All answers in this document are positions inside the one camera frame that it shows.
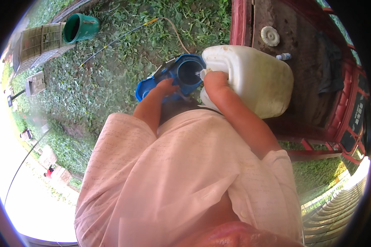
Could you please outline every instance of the blue plastic tank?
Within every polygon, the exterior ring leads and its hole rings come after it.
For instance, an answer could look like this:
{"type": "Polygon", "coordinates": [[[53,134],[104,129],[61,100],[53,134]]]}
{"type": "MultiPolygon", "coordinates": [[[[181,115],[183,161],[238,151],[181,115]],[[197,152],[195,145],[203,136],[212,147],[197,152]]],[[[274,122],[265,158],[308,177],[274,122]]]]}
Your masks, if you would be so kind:
{"type": "MultiPolygon", "coordinates": [[[[154,76],[138,83],[135,96],[142,101],[150,90],[157,86],[163,79],[173,78],[173,85],[179,85],[184,96],[192,93],[202,82],[196,72],[206,68],[203,59],[198,55],[185,54],[174,62],[164,64],[154,76]]],[[[179,95],[171,96],[174,100],[181,99],[179,95]]]]}

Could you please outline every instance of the white plastic jug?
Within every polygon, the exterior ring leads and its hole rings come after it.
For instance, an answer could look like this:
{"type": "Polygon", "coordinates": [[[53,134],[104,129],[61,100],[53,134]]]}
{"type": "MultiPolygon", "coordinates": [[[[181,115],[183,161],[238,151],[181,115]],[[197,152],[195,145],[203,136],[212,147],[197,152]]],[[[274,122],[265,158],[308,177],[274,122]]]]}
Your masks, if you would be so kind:
{"type": "MultiPolygon", "coordinates": [[[[287,63],[252,47],[218,45],[202,53],[206,69],[229,74],[230,87],[262,119],[284,113],[293,90],[293,73],[287,63]]],[[[215,110],[204,88],[202,102],[215,110]]]]}

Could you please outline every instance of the white round lid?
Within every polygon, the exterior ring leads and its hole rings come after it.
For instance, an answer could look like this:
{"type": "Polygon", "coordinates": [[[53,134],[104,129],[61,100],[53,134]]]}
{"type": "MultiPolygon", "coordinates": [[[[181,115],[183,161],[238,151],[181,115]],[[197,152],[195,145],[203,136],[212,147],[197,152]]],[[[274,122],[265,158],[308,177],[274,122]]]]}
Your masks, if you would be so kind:
{"type": "Polygon", "coordinates": [[[266,26],[261,29],[261,38],[264,43],[269,46],[277,46],[279,44],[279,34],[275,28],[266,26]]]}

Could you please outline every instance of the green bucket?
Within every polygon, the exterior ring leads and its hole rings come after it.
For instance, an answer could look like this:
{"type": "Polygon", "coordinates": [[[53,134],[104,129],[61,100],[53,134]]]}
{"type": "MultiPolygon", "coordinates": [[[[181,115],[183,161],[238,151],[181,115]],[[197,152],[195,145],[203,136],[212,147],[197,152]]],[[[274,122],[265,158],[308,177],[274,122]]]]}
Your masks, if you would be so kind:
{"type": "Polygon", "coordinates": [[[99,28],[99,19],[88,15],[74,14],[70,16],[64,26],[63,38],[67,43],[91,39],[99,32],[99,28]]]}

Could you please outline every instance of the person's left hand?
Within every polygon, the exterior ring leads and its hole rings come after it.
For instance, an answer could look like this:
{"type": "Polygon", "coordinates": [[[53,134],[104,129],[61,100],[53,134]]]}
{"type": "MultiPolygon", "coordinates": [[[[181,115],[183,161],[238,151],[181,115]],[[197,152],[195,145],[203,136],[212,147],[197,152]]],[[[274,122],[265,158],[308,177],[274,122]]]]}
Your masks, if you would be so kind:
{"type": "Polygon", "coordinates": [[[164,96],[169,96],[179,88],[179,85],[173,86],[172,82],[173,78],[164,79],[157,84],[156,88],[160,90],[164,96]]]}

